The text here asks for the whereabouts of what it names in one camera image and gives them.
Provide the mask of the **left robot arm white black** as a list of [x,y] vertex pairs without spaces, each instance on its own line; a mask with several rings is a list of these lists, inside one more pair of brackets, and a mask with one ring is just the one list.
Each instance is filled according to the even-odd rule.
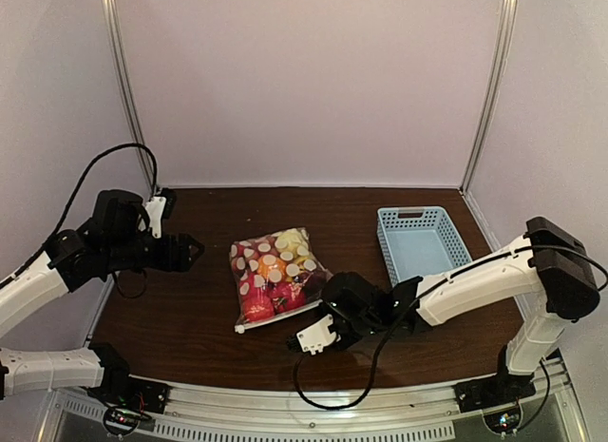
[[[101,191],[88,220],[76,230],[51,234],[41,252],[2,283],[2,334],[93,279],[114,279],[122,271],[189,271],[204,246],[188,234],[163,232],[162,223],[175,201],[169,189],[149,201],[125,190]],[[2,397],[72,387],[100,397],[118,396],[128,391],[129,381],[128,363],[109,344],[70,351],[1,352]]]

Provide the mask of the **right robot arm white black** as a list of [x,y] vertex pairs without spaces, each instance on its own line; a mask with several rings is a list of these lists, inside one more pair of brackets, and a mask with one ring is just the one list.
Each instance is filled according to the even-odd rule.
[[527,385],[570,322],[593,313],[601,286],[583,244],[544,217],[499,251],[441,274],[415,276],[382,290],[357,273],[338,273],[322,291],[324,345],[346,349],[365,336],[414,332],[472,310],[534,294],[537,306],[501,350],[494,389]]

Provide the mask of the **red fake apple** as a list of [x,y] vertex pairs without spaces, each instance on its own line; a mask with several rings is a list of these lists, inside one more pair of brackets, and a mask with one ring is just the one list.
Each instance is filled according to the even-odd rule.
[[270,291],[269,296],[277,314],[290,312],[307,303],[306,295],[300,286],[291,282],[278,283]]
[[276,314],[272,301],[265,296],[244,300],[241,310],[247,322],[263,321],[274,317]]

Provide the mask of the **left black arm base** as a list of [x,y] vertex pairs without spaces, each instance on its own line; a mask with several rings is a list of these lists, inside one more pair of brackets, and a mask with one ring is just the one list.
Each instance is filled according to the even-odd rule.
[[85,388],[89,397],[104,406],[104,429],[120,440],[136,430],[152,431],[156,416],[164,413],[169,391],[167,383],[132,376],[119,391],[102,386]]

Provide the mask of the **light blue plastic basket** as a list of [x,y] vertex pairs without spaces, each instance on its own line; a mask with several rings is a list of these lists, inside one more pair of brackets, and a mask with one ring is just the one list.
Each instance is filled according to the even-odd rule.
[[382,207],[377,210],[376,234],[391,285],[472,262],[441,206]]

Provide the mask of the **clear polka dot zip bag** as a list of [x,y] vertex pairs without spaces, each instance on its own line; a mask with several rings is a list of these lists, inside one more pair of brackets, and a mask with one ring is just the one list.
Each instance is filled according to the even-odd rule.
[[240,310],[235,332],[240,335],[313,309],[333,276],[314,254],[304,227],[237,240],[229,261]]

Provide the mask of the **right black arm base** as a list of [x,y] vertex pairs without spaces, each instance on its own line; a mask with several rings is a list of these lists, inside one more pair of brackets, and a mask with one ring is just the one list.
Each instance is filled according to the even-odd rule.
[[507,436],[523,422],[520,400],[536,393],[533,375],[501,375],[457,383],[453,389],[460,413],[482,411],[491,432]]

